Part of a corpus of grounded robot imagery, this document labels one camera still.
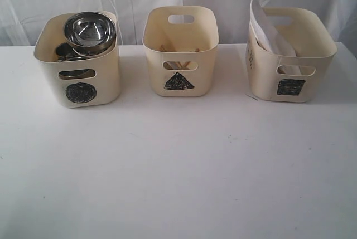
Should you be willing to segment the white square plate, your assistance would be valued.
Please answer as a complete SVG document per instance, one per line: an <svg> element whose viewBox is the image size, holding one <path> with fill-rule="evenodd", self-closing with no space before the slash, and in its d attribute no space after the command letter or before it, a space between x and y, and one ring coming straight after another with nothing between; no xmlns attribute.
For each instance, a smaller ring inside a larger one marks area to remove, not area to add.
<svg viewBox="0 0 357 239"><path fill-rule="evenodd" d="M259 0L250 1L250 26L255 39L266 51L275 55L296 57L295 50L269 20Z"/></svg>

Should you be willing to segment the stainless steel bowl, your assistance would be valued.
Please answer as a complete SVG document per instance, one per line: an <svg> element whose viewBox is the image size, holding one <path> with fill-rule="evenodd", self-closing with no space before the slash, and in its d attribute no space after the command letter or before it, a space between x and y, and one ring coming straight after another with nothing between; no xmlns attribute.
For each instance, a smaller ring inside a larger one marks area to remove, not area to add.
<svg viewBox="0 0 357 239"><path fill-rule="evenodd" d="M63 33L67 43L78 51L106 50L117 38L114 21L100 12L80 12L66 20Z"/></svg>

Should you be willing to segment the steel table knife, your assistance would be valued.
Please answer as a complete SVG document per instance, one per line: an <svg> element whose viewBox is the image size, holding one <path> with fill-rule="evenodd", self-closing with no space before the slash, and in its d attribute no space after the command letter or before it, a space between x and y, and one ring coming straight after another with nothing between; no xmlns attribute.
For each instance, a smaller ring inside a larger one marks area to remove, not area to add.
<svg viewBox="0 0 357 239"><path fill-rule="evenodd" d="M180 67L177 64L177 62L172 62L172 61L167 61L167 65L170 67L172 70L179 70Z"/></svg>

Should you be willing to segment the white ceramic bowl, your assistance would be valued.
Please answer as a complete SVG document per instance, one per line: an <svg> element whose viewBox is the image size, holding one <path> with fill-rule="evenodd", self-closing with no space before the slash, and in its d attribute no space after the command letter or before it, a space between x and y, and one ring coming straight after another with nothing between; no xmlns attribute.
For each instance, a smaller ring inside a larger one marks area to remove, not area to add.
<svg viewBox="0 0 357 239"><path fill-rule="evenodd" d="M80 56L86 57L86 58L96 58L100 56L104 56L111 52L116 47L116 43L113 42L108 48L105 50L99 50L99 51L84 51L84 50L76 50L74 49L74 52L77 53Z"/></svg>

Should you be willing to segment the cream bin with triangle mark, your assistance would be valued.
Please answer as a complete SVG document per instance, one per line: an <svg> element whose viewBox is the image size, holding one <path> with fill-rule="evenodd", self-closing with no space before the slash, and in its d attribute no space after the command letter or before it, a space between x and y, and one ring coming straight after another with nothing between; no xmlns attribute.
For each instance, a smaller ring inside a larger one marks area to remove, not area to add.
<svg viewBox="0 0 357 239"><path fill-rule="evenodd" d="M149 81L153 91L166 97L197 97L212 85L219 33L212 10L201 6L164 6L153 9L143 34ZM161 52L164 45L167 52ZM171 70L166 61L191 63Z"/></svg>

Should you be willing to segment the cream bin with circle mark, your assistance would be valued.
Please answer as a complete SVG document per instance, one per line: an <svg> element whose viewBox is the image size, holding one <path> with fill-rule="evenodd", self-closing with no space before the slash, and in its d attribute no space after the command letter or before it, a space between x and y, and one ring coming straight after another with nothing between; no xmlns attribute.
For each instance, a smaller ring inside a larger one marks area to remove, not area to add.
<svg viewBox="0 0 357 239"><path fill-rule="evenodd" d="M63 25L73 13L55 16L45 24L33 52L34 58L59 104L78 108L107 104L120 94L119 48L114 41L106 53L86 60L59 62L58 45L66 41ZM62 79L60 72L92 69L92 76Z"/></svg>

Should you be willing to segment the cream bin with square mark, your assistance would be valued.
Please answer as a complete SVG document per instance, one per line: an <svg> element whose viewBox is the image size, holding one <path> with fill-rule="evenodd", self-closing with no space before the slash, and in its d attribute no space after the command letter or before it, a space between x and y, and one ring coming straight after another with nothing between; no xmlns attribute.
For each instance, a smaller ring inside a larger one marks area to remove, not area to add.
<svg viewBox="0 0 357 239"><path fill-rule="evenodd" d="M260 47L249 31L245 61L250 90L263 100L305 103L316 95L337 47L315 13L289 7L264 10L268 16L292 18L290 24L276 28L296 54L270 53Z"/></svg>

